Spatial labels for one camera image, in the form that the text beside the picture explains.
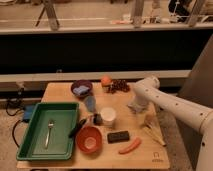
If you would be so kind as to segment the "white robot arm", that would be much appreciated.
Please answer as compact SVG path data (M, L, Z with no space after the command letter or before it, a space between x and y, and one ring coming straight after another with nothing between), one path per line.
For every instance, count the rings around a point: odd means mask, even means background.
M169 95L159 87L160 81L155 76L135 82L132 87L134 98L128 106L139 113L153 102L202 134L196 171L213 171L213 108Z

